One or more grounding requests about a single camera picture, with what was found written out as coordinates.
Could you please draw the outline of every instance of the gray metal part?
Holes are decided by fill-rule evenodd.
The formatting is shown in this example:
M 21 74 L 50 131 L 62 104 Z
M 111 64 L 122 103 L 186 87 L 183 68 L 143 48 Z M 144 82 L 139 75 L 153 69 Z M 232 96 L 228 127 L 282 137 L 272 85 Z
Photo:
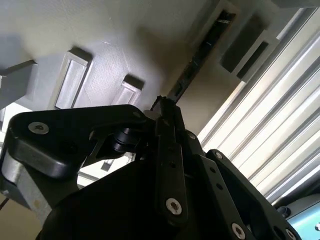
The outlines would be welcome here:
M 1 172 L 8 181 L 17 184 L 23 167 L 24 166 L 20 162 L 14 160 L 7 152 L 3 158 Z
M 320 202 L 320 194 L 313 194 L 290 203 L 288 206 L 286 206 L 291 210 L 291 214 L 287 218 L 287 220 L 293 218 L 294 216 L 298 215 L 302 211 L 314 206 L 319 202 Z
M 267 61 L 212 118 L 211 132 L 198 136 L 272 203 L 319 181 L 319 17 L 314 8 L 298 12 Z
M 272 0 L 280 8 L 316 8 L 320 7 L 319 0 Z
M 1 171 L 5 179 L 16 185 L 41 224 L 58 202 L 79 190 L 76 177 L 62 181 L 52 179 L 31 167 L 22 165 L 8 152 L 5 153 Z
M 0 71 L 0 109 L 23 97 L 37 64 L 30 60 Z

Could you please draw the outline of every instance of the wall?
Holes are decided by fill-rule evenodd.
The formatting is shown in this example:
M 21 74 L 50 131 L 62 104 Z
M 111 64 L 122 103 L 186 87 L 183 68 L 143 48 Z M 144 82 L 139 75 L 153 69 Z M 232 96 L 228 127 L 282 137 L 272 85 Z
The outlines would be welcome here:
M 5 196 L 0 194 L 0 203 Z M 35 214 L 9 200 L 0 211 L 0 238 L 2 240 L 34 240 L 41 230 Z

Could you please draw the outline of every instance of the black metal bracket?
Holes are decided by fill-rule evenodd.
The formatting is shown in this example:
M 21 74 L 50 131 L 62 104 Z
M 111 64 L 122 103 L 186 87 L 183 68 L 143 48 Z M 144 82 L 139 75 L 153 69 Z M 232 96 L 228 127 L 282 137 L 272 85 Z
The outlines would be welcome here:
M 186 130 L 173 100 L 158 97 L 152 109 L 160 116 L 156 120 L 130 105 L 28 112 L 12 118 L 0 167 L 3 171 L 8 156 L 23 165 L 22 171 L 19 168 L 7 180 L 36 213 L 40 205 L 33 193 L 52 207 L 46 211 L 48 217 L 42 216 L 43 220 L 47 217 L 43 234 L 50 237 L 44 239 L 57 239 L 61 233 L 74 236 L 74 232 L 98 235 L 110 225 L 112 236 L 125 228 L 132 238 L 146 237 L 148 228 L 162 238 L 214 235 L 233 240 L 290 240 L 289 231 L 300 240 L 221 152 L 203 152 L 197 137 Z M 83 165 L 119 158 L 125 152 L 136 153 L 135 161 L 75 189 Z M 31 184 L 19 178 L 19 171 Z M 70 188 L 61 191 L 64 183 Z M 104 219 L 103 227 L 80 220 L 83 214 Z

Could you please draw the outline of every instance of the bolt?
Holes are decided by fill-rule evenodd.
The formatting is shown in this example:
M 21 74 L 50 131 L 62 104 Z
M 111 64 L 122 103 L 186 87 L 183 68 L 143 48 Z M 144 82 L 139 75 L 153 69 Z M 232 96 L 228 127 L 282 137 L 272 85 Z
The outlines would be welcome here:
M 165 206 L 173 215 L 180 215 L 182 213 L 180 203 L 172 197 L 166 200 Z
M 220 154 L 220 152 L 215 152 L 215 155 L 216 155 L 216 157 L 218 158 L 218 159 L 222 159 L 223 157 L 222 157 L 222 155 Z
M 134 112 L 133 112 L 133 115 L 135 115 L 137 118 L 140 118 L 140 117 L 141 117 L 140 113 L 137 112 L 137 111 L 134 111 Z
M 315 225 L 315 230 L 320 231 L 320 222 Z
M 34 134 L 45 135 L 49 132 L 49 127 L 43 122 L 34 121 L 29 124 L 28 129 Z
M 296 236 L 289 229 L 286 229 L 285 231 L 292 240 L 297 240 Z
M 232 223 L 232 231 L 236 235 L 238 239 L 244 240 L 246 239 L 245 231 L 236 223 Z
M 188 135 L 189 135 L 189 137 L 190 138 L 192 138 L 192 139 L 196 139 L 196 136 L 192 133 L 192 132 L 188 132 Z

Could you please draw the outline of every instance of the black plastic part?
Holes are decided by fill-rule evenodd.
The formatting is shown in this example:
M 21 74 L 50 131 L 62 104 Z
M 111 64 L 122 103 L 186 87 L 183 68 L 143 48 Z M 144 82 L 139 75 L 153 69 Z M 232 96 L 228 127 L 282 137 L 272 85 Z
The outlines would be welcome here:
M 280 213 L 282 215 L 282 217 L 284 217 L 285 219 L 290 217 L 291 215 L 291 210 L 290 208 L 286 207 L 286 206 L 281 206 L 277 209 L 278 213 Z
M 210 150 L 206 157 L 215 161 L 232 196 L 243 223 L 250 226 L 252 234 L 261 240 L 277 240 L 279 234 L 285 240 L 291 240 L 286 233 L 289 229 L 300 240 L 294 228 L 276 211 L 263 195 L 220 151 Z
M 181 227 L 188 221 L 188 203 L 184 176 L 181 145 L 176 142 L 175 112 L 178 107 L 170 100 L 160 100 L 161 116 L 156 120 L 156 187 L 155 206 L 167 221 Z M 179 215 L 172 214 L 166 207 L 168 199 L 177 200 L 182 208 Z
M 198 50 L 192 57 L 191 61 L 184 68 L 182 74 L 178 78 L 176 84 L 173 86 L 172 90 L 168 94 L 168 98 L 173 100 L 175 103 L 181 98 L 183 93 L 186 91 L 192 80 L 200 71 L 207 57 L 209 56 L 212 48 L 221 38 L 222 34 L 231 24 L 232 20 L 235 18 L 235 14 L 228 13 L 223 10 L 217 20 L 214 22 L 213 26 L 209 32 L 204 37 L 202 43 L 198 47 Z
M 96 155 L 109 135 L 123 128 L 143 128 L 147 121 L 132 105 L 20 113 L 9 123 L 0 164 L 8 151 L 17 161 L 49 177 L 72 178 L 85 161 L 97 161 Z M 28 125 L 32 122 L 45 123 L 49 132 L 31 132 Z M 111 147 L 100 157 L 119 158 L 122 154 Z
M 152 108 L 161 114 L 156 124 L 130 105 L 30 112 L 11 120 L 0 163 L 8 151 L 55 200 L 37 239 L 236 240 L 233 223 L 248 240 L 290 240 L 286 229 L 301 239 L 221 152 L 204 154 L 174 101 L 159 97 Z M 47 124 L 49 133 L 30 132 L 31 122 Z M 126 149 L 139 161 L 73 191 L 84 161 L 118 158 Z M 180 215 L 168 211 L 168 198 L 179 201 Z

